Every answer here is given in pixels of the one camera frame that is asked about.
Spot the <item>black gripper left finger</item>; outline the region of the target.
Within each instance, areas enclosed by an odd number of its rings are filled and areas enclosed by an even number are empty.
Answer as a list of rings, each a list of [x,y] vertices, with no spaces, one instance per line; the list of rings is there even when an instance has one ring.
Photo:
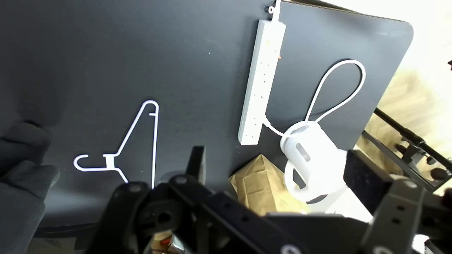
[[[117,187],[86,254],[150,254],[151,239],[164,232],[192,254],[305,254],[280,226],[208,189],[203,173],[205,150],[195,147],[186,171],[169,181]]]

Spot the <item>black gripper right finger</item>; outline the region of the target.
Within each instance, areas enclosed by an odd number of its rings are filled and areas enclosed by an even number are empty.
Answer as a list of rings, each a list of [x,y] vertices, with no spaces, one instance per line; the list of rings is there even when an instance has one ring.
[[[391,184],[363,239],[360,254],[412,254],[417,235],[431,254],[452,254],[450,195],[436,197],[408,180]]]

